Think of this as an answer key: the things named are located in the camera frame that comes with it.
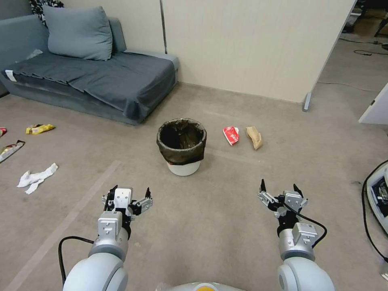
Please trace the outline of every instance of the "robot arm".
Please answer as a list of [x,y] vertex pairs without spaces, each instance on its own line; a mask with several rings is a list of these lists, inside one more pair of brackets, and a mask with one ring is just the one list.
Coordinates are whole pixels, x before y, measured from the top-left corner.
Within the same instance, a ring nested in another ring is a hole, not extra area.
[[335,291],[328,274],[314,262],[313,248],[323,238],[318,238],[314,225],[301,223],[298,214],[308,203],[294,184],[294,191],[284,191],[278,197],[267,193],[264,180],[258,198],[275,214],[279,221],[280,257],[278,268],[282,291]]
[[104,212],[98,219],[98,236],[89,257],[78,262],[63,285],[64,291],[124,291],[128,274],[123,263],[131,236],[130,223],[153,205],[147,188],[145,197],[132,200],[131,188],[112,188],[103,196]]

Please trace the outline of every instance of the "gray blanket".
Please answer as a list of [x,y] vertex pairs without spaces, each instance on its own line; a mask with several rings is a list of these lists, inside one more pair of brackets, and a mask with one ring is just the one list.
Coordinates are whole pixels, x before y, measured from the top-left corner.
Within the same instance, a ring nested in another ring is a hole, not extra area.
[[14,77],[24,75],[70,85],[141,122],[175,84],[171,61],[116,53],[108,61],[90,61],[43,53],[7,66]]

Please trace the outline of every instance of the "red snack wrapper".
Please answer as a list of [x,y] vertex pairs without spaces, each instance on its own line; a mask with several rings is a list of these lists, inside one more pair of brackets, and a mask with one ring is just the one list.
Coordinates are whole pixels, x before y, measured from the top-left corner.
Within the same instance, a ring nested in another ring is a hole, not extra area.
[[0,136],[5,135],[7,129],[5,127],[0,127]]
[[222,131],[231,146],[238,142],[239,135],[237,127],[226,127]]

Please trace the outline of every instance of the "white tag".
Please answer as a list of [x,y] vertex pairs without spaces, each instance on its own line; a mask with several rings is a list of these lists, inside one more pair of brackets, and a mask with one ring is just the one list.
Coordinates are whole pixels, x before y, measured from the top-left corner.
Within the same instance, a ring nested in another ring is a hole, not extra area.
[[8,79],[10,79],[12,82],[17,82],[13,76],[13,70],[5,70],[5,73],[7,74]]

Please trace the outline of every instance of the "yellow snack bag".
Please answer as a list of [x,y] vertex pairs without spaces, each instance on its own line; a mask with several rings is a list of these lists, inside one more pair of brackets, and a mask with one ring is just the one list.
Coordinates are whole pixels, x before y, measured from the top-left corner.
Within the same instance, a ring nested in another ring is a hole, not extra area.
[[39,134],[45,131],[54,129],[55,126],[51,124],[35,124],[25,129],[26,134]]

